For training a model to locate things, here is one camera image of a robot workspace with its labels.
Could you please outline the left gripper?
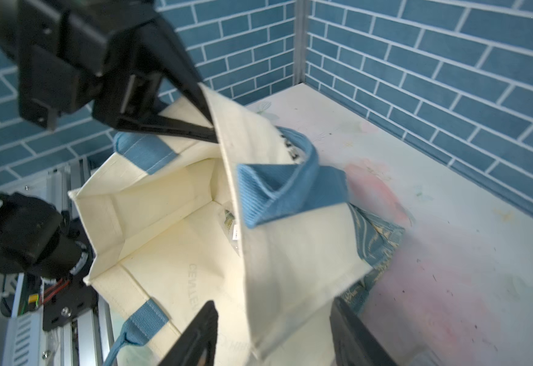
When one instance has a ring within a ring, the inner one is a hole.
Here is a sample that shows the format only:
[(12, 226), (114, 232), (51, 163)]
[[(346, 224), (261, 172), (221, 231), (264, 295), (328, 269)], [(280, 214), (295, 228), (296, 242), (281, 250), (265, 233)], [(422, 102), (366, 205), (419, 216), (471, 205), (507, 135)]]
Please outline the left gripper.
[[(152, 1), (18, 1), (16, 25), (23, 119), (52, 131), (92, 104), (117, 131), (218, 143), (202, 77)], [(162, 75), (211, 127), (159, 114)]]

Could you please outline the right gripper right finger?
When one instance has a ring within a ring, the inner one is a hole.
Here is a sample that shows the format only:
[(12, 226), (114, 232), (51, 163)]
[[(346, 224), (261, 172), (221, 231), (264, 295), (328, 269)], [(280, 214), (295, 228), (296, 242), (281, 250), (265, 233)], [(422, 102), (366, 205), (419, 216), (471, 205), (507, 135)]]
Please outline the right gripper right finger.
[(330, 327), (337, 366), (397, 366), (341, 297), (333, 299)]

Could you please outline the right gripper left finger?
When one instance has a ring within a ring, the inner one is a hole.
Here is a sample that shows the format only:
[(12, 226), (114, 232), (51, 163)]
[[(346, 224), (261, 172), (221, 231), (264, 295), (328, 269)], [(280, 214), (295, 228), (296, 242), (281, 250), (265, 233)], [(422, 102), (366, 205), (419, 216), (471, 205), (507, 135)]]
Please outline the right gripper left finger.
[(218, 342), (218, 312), (207, 301), (159, 366), (213, 366)]

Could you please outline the cream canvas tote bag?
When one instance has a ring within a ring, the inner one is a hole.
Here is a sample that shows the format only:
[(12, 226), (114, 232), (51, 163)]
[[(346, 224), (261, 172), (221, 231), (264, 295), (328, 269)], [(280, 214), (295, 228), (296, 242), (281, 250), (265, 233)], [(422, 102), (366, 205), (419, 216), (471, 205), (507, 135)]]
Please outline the cream canvas tote bag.
[(163, 357), (203, 305), (218, 312), (218, 365), (329, 365), (330, 309), (360, 310), (404, 229), (350, 202), (347, 175), (304, 135), (202, 87), (210, 114), (163, 111), (214, 143), (117, 133), (70, 192), (95, 260), (86, 283)]

